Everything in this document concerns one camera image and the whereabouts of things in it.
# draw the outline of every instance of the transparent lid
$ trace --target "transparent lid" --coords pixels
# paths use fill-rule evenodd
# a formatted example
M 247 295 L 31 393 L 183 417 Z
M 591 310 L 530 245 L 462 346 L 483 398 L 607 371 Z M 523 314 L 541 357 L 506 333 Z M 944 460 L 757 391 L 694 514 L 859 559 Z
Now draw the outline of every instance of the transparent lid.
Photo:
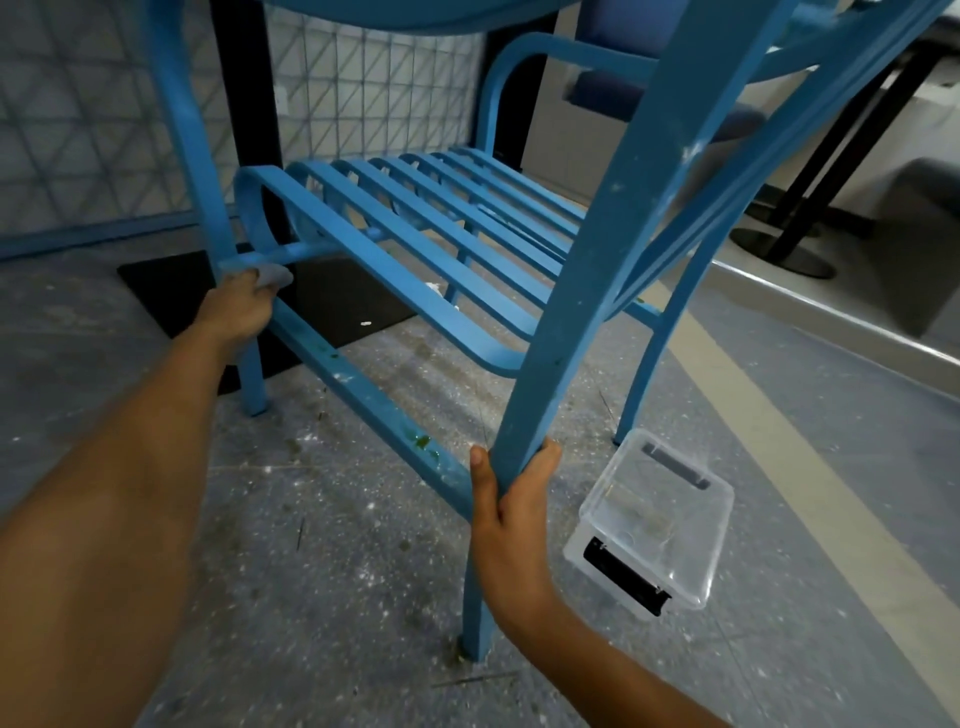
M 733 508 L 733 488 L 636 428 L 580 508 L 658 587 L 705 606 Z

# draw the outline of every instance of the speckled floor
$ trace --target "speckled floor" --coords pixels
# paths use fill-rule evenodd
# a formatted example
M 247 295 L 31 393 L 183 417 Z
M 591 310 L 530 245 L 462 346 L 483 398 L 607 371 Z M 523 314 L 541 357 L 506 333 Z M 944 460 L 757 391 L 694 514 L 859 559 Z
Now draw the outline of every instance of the speckled floor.
M 178 231 L 0 266 L 0 512 L 164 351 L 116 266 L 196 247 L 195 232 Z M 947 473 L 960 465 L 948 447 L 960 405 L 709 291 L 692 310 L 958 598 L 960 499 L 944 483 L 955 485 Z M 565 448 L 549 545 L 566 598 L 737 725 L 952 725 L 672 355 L 641 423 L 736 489 L 707 609 L 638 622 L 564 561 L 577 509 L 613 453 L 647 335 L 623 316 L 610 322 L 551 430 Z M 345 351 L 464 459 L 470 443 L 492 441 L 511 383 L 419 319 Z M 456 657 L 466 525 L 303 368 L 272 378 L 268 391 L 271 409 L 253 420 L 235 395 L 220 401 L 196 594 L 138 725 L 581 724 L 502 638 L 483 665 Z M 848 422 L 857 408 L 867 408 L 869 432 Z M 927 466 L 910 471 L 908 491 L 883 458 L 903 468 L 918 452 Z

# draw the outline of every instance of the tiled wall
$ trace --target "tiled wall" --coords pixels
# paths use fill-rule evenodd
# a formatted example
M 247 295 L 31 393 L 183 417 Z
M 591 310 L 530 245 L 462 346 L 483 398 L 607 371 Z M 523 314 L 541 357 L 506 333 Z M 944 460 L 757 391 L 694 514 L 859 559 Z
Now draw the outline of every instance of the tiled wall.
M 232 199 L 236 153 L 205 0 L 187 0 L 194 92 Z M 411 37 L 268 9 L 286 160 L 466 141 L 480 36 Z M 0 8 L 0 237 L 190 208 L 132 0 Z

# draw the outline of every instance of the person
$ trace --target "person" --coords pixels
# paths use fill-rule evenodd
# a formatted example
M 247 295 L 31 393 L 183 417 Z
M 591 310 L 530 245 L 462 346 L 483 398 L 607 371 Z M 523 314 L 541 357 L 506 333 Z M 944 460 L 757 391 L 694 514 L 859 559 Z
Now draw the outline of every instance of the person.
M 217 385 L 270 320 L 275 290 L 226 278 L 158 366 L 0 526 L 0 724 L 132 725 L 189 594 Z M 472 555 L 503 633 L 593 726 L 715 726 L 717 717 L 590 630 L 553 586 L 547 439 L 497 501 L 470 451 Z

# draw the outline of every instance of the plastic box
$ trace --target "plastic box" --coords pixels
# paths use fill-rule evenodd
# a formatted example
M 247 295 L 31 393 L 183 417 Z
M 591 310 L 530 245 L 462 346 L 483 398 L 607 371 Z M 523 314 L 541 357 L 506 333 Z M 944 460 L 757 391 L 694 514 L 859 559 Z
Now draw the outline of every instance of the plastic box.
M 580 507 L 564 556 L 641 619 L 703 609 L 732 508 L 729 483 L 637 428 Z

